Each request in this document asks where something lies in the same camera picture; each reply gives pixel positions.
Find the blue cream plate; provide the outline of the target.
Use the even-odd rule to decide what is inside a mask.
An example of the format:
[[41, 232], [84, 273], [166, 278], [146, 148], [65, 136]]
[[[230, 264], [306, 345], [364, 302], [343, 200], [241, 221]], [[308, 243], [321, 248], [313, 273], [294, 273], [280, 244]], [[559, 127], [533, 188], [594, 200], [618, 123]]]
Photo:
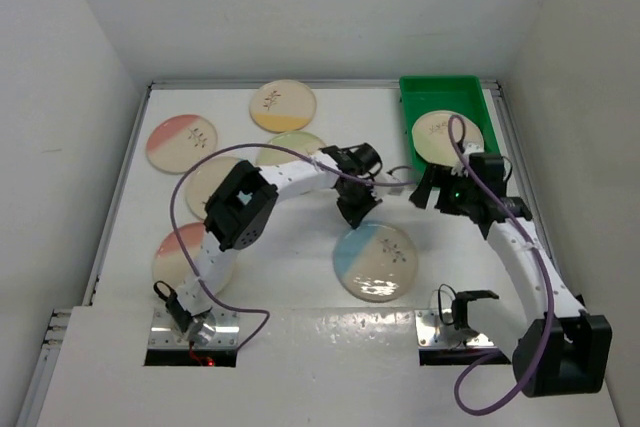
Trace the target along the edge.
[[216, 157], [203, 163], [189, 176], [185, 199], [187, 206], [197, 218], [206, 218], [207, 201], [239, 162], [241, 159], [233, 156]]
[[413, 286], [418, 250], [398, 227], [364, 222], [342, 235], [332, 254], [334, 273], [342, 287], [359, 300], [394, 301]]

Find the pink and cream plate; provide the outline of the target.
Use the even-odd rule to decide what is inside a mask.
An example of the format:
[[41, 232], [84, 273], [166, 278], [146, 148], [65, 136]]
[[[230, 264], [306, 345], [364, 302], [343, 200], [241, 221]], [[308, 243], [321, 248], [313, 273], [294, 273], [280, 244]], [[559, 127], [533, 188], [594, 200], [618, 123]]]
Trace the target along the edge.
[[156, 169], [180, 174], [215, 152], [217, 143], [213, 123], [200, 115], [183, 114], [163, 121], [151, 132], [145, 153]]

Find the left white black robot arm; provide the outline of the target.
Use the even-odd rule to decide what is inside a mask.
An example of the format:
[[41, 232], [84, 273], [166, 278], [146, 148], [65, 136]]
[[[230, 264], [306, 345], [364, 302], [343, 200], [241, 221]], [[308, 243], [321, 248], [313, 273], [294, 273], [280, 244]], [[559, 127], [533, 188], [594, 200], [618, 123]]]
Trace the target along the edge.
[[215, 332], [206, 319], [214, 305], [232, 308], [215, 298], [231, 276], [239, 252], [264, 232], [274, 207], [302, 195], [332, 189], [346, 223], [359, 227], [381, 198], [374, 192], [382, 161], [363, 143], [349, 148], [329, 146], [294, 161], [255, 166], [240, 161], [205, 203], [205, 235], [198, 257], [189, 257], [191, 274], [168, 294], [157, 290], [177, 329], [192, 344], [204, 344]]

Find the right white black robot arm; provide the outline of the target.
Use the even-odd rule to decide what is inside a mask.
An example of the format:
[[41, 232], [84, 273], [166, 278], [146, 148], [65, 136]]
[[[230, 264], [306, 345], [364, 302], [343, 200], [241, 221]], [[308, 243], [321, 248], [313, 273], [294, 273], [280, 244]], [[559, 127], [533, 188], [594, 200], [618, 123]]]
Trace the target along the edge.
[[473, 153], [454, 167], [433, 164], [410, 201], [475, 224], [504, 266], [523, 308], [514, 317], [491, 290], [458, 291], [441, 323], [450, 332], [482, 333], [509, 358], [516, 384], [530, 398], [601, 390], [612, 341], [603, 315], [591, 314], [559, 277], [540, 246], [525, 201], [507, 193], [504, 159]]

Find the green cream plate front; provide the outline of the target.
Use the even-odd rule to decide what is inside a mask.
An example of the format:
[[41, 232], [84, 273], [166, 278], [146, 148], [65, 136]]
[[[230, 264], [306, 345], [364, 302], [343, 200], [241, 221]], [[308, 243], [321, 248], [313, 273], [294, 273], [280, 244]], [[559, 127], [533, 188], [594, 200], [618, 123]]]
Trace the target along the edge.
[[[448, 135], [449, 119], [454, 114], [447, 110], [433, 111], [422, 115], [414, 123], [411, 130], [413, 146], [425, 162], [447, 167], [457, 164], [458, 157]], [[463, 119], [465, 126], [464, 142], [484, 147], [481, 130], [464, 115], [457, 115]], [[453, 134], [455, 140], [462, 135], [462, 126], [457, 121], [454, 121]]]

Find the green and cream plate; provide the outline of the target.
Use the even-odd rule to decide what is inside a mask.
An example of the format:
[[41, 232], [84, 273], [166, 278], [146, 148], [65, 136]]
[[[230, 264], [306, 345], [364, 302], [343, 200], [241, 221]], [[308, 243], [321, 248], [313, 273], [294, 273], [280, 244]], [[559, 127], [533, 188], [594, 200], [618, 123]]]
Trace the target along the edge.
[[[278, 134], [270, 139], [267, 144], [284, 147], [304, 156], [310, 156], [326, 146], [322, 139], [304, 131], [290, 131]], [[290, 153], [261, 148], [256, 157], [256, 164], [258, 166], [274, 166], [297, 160], [298, 157]]]

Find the yellow and cream plate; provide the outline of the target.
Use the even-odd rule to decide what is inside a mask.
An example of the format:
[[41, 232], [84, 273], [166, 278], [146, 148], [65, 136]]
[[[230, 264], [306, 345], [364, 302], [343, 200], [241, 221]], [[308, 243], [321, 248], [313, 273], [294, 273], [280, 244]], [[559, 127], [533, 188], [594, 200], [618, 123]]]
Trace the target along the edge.
[[261, 128], [273, 133], [296, 131], [314, 118], [317, 99], [306, 84], [281, 79], [259, 87], [249, 103], [249, 114]]

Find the red cream plate front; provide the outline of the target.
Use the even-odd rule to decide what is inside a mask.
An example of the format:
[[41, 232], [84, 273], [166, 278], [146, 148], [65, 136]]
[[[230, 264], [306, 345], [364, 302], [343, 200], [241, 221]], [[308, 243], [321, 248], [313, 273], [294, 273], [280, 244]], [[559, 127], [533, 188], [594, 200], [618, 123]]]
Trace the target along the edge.
[[[178, 229], [178, 233], [209, 290], [213, 294], [221, 292], [231, 280], [235, 269], [235, 258], [230, 257], [231, 251], [221, 252], [219, 242], [205, 231], [202, 223], [185, 224]], [[154, 282], [165, 282], [176, 291], [199, 287], [191, 264], [184, 256], [174, 232], [163, 240], [156, 251], [152, 277]]]

